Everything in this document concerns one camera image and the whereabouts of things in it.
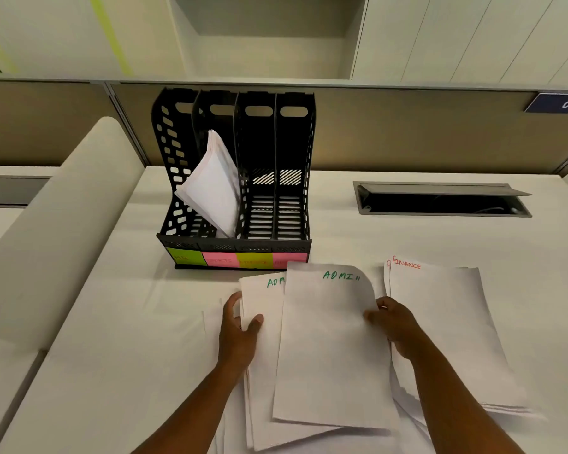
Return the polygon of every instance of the person's right arm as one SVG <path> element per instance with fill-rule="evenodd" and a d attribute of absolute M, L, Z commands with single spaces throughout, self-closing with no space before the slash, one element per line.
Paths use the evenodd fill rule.
<path fill-rule="evenodd" d="M 387 334 L 414 368 L 418 395 L 437 454 L 523 454 L 488 415 L 424 333 L 408 308 L 393 298 L 364 317 Z"/>

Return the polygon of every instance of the forearm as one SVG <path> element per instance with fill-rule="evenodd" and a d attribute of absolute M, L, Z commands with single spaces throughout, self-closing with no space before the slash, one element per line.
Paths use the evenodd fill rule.
<path fill-rule="evenodd" d="M 218 364 L 133 454 L 206 454 L 239 373 Z"/>
<path fill-rule="evenodd" d="M 427 336 L 411 362 L 429 434 L 438 454 L 522 454 Z"/>

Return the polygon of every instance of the handwriting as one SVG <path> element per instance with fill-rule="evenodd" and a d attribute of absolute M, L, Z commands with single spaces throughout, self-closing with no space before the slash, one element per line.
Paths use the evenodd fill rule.
<path fill-rule="evenodd" d="M 276 285 L 282 285 L 283 282 L 286 282 L 286 279 L 284 277 L 280 277 L 280 279 L 269 279 L 267 281 L 267 288 L 269 287 L 275 287 Z"/>
<path fill-rule="evenodd" d="M 337 275 L 339 276 L 339 278 L 342 278 L 344 280 L 360 280 L 359 275 L 356 275 L 356 278 L 354 278 L 354 275 L 351 274 L 350 272 L 341 272 L 340 274 L 337 274 L 337 271 L 333 272 L 326 271 L 322 278 L 323 279 L 329 278 L 330 280 L 335 280 L 337 278 Z"/>
<path fill-rule="evenodd" d="M 408 261 L 402 261 L 401 259 L 395 258 L 395 256 L 392 259 L 393 259 L 393 264 L 395 264 L 395 265 L 402 265 L 402 266 L 414 267 L 415 269 L 421 269 L 420 264 L 409 263 Z"/>

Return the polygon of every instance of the shelf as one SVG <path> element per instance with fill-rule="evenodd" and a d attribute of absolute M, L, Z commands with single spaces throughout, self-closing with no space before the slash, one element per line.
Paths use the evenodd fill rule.
<path fill-rule="evenodd" d="M 366 0 L 168 0 L 186 74 L 350 79 Z"/>

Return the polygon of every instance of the person's left hand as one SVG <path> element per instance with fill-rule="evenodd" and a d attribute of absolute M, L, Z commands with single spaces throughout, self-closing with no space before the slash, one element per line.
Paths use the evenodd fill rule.
<path fill-rule="evenodd" d="M 242 331 L 240 317 L 234 318 L 234 305 L 242 297 L 236 292 L 223 306 L 223 321 L 219 333 L 219 363 L 233 369 L 239 379 L 254 357 L 257 335 L 263 324 L 263 315 L 256 315 L 248 329 Z"/>

